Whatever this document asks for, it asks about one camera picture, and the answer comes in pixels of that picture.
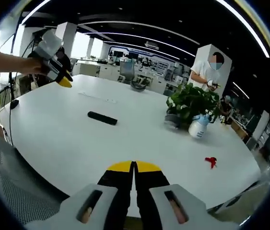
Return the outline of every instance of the white pillar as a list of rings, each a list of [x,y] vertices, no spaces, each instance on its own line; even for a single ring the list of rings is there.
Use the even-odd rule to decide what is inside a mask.
[[[65,54],[70,57],[72,46],[76,34],[77,25],[73,23],[63,23],[57,26],[56,36],[63,40]]]
[[[94,41],[94,38],[90,37],[89,44],[88,44],[88,49],[87,49],[87,58],[90,58],[90,56],[91,56],[91,50],[92,50],[93,41]]]
[[[224,64],[221,66],[221,68],[218,70],[220,74],[220,79],[218,84],[221,85],[220,88],[216,89],[216,93],[219,94],[220,97],[222,97],[224,88],[226,86],[227,80],[229,78],[229,74],[231,71],[232,66],[232,60],[225,55],[220,49],[213,46],[212,44],[202,46],[197,50],[196,59],[194,62],[200,60],[200,61],[207,61],[209,58],[214,54],[214,52],[220,52],[224,57]]]

